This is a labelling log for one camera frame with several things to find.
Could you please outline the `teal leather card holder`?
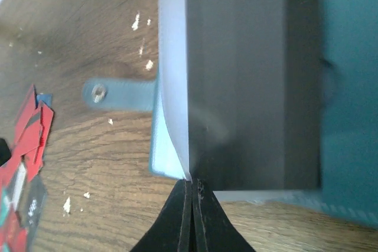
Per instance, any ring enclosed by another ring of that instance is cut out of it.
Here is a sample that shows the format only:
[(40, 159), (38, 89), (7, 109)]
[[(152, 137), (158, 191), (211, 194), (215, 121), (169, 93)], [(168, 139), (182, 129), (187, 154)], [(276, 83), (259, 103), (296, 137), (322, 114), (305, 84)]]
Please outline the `teal leather card holder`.
[(82, 90), (152, 113), (153, 173), (377, 227), (377, 0), (158, 0), (158, 19), (154, 80)]

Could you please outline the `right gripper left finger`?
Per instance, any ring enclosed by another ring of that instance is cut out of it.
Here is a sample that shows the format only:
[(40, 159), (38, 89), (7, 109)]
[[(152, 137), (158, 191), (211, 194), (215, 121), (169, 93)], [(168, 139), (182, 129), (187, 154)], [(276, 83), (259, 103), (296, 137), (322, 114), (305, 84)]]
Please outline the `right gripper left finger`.
[(133, 247), (134, 252), (190, 251), (192, 183), (179, 180), (151, 228)]

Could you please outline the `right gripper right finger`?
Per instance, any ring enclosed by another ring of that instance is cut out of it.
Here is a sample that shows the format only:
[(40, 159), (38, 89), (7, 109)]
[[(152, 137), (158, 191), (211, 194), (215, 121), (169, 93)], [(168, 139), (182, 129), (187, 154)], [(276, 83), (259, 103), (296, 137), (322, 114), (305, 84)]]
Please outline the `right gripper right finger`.
[(255, 250), (235, 229), (213, 191), (204, 181), (193, 180), (192, 198), (195, 251)]

